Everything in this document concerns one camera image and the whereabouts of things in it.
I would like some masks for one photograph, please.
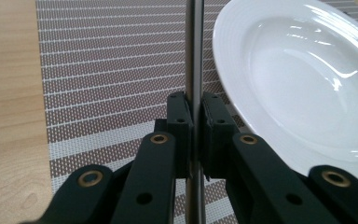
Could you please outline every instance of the silver pole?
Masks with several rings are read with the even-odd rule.
[[[186,2],[186,99],[194,122],[190,178],[186,181],[186,223],[205,223],[203,171],[199,160],[203,66],[203,0]]]

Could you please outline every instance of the striped placemat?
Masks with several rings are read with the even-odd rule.
[[[205,0],[204,89],[222,96],[212,54],[214,21],[228,0]],[[358,20],[351,0],[326,3]],[[166,97],[185,85],[186,0],[36,0],[53,192],[75,169],[116,170],[133,160]],[[236,223],[223,180],[205,182],[208,223]],[[175,223],[184,223],[185,181]]]

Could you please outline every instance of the table surface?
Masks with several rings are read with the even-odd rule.
[[[34,1],[0,0],[0,223],[39,218],[51,197]]]

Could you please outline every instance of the ceramic plate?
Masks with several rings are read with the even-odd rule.
[[[231,103],[294,170],[358,177],[358,22],[311,0],[232,0],[213,31]]]

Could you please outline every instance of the screw hole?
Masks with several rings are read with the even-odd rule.
[[[241,136],[241,141],[245,144],[253,145],[257,143],[257,139],[251,135]]]
[[[323,171],[322,177],[325,181],[337,187],[347,188],[351,185],[351,181],[347,177],[334,171]]]
[[[97,185],[103,179],[103,173],[100,171],[92,170],[83,173],[77,180],[80,187],[88,188]]]
[[[298,197],[295,194],[287,194],[286,195],[286,200],[289,203],[295,204],[295,205],[301,205],[302,204],[302,199],[300,197]]]
[[[136,202],[141,205],[151,203],[153,201],[153,196],[150,193],[142,193],[136,197]]]
[[[150,138],[150,141],[154,144],[163,144],[168,141],[168,136],[164,134],[156,134]]]

